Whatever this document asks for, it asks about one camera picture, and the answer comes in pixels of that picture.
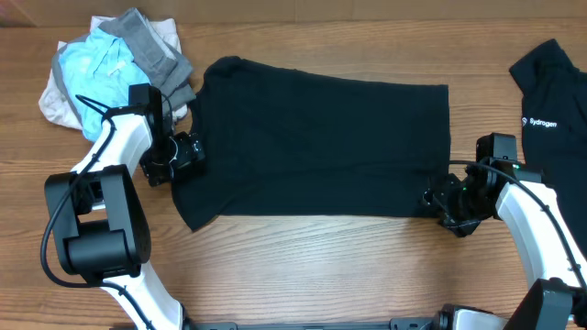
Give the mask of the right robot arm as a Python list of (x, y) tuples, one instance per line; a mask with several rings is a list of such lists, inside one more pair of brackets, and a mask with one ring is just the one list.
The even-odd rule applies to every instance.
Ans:
[(528, 292), (508, 318), (473, 307), (446, 305), (431, 329), (563, 329), (586, 326), (586, 258), (557, 207), (556, 192), (539, 172), (507, 159), (462, 163), (467, 176), (430, 183), (424, 206), (457, 237), (492, 217), (505, 223), (526, 273)]

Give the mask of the black t-shirt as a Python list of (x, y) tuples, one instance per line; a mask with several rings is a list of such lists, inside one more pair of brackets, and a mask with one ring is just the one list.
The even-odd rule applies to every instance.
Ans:
[(363, 82), (239, 57), (212, 64), (191, 105), (205, 164), (172, 185), (193, 230), (220, 215), (428, 217), (448, 172), (446, 85)]

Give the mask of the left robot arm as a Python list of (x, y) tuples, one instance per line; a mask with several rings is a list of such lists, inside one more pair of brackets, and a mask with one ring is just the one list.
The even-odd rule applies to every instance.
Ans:
[(45, 182), (50, 220), (41, 267), (62, 287), (108, 292), (137, 329), (194, 329), (150, 263), (150, 229), (132, 182), (137, 167), (152, 185), (173, 179), (190, 138), (174, 135), (156, 104), (98, 105), (95, 112), (102, 132), (91, 151)]

